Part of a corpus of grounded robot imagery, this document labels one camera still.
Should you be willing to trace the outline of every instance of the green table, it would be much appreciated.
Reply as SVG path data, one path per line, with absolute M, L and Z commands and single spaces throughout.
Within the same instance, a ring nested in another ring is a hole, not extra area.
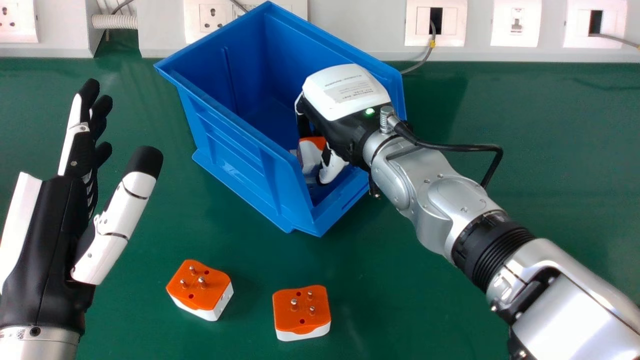
M 135 147 L 165 155 L 134 238 L 97 290 L 79 359 L 506 358 L 507 327 L 483 294 L 388 201 L 362 199 L 321 239 L 284 234 L 191 161 L 177 93 L 130 36 L 116 32 L 93 60 L 0 60 L 2 219 L 19 171 L 54 175 L 72 96 L 89 77 L 115 101 L 101 203 Z M 492 198 L 640 302 L 640 65 L 428 63 L 404 85 L 418 135 L 502 144 Z M 474 179 L 489 160 L 451 156 Z M 186 258 L 231 276 L 220 321 L 166 294 Z M 328 288 L 330 333 L 279 342 L 271 295 L 309 284 Z

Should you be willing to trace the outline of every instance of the blue plastic bin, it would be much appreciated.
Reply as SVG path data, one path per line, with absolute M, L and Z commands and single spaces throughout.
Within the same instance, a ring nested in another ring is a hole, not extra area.
M 354 167 L 308 188 L 295 156 L 294 101 L 307 76 L 357 63 L 406 118 L 400 73 L 267 2 L 156 64 L 171 81 L 195 140 L 193 159 L 283 231 L 322 236 L 367 191 Z

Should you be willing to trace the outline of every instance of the black cable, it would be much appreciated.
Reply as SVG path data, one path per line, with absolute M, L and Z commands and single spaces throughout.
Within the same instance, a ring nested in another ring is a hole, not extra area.
M 407 125 L 404 122 L 398 122 L 394 127 L 394 131 L 405 138 L 410 143 L 423 147 L 425 149 L 437 150 L 443 152 L 495 152 L 495 156 L 493 157 L 493 161 L 489 166 L 489 169 L 486 171 L 484 178 L 482 179 L 482 183 L 480 185 L 486 189 L 493 177 L 493 174 L 498 169 L 498 165 L 500 165 L 500 161 L 504 155 L 504 150 L 502 147 L 493 144 L 477 144 L 477 145 L 443 145 L 438 143 L 430 143 L 423 140 L 420 140 L 414 133 L 409 130 Z

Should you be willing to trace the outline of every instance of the robotic arm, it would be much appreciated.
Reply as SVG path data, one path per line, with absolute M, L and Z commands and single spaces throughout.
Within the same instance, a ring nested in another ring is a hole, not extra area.
M 69 360 L 84 334 L 84 313 L 127 245 L 162 167 L 140 147 L 92 224 L 98 168 L 111 145 L 96 141 L 111 111 L 90 79 L 71 108 L 58 175 L 20 173 L 0 240 L 0 354 L 3 359 Z
M 510 219 L 483 186 L 434 150 L 444 145 L 417 139 L 390 103 L 382 85 L 358 65 L 307 79 L 296 112 L 327 140 L 319 182 L 335 179 L 336 163 L 370 173 L 372 192 L 379 189 L 411 220 L 421 244 L 486 294 L 491 311 L 509 325 L 512 359 L 640 359 L 636 305 Z

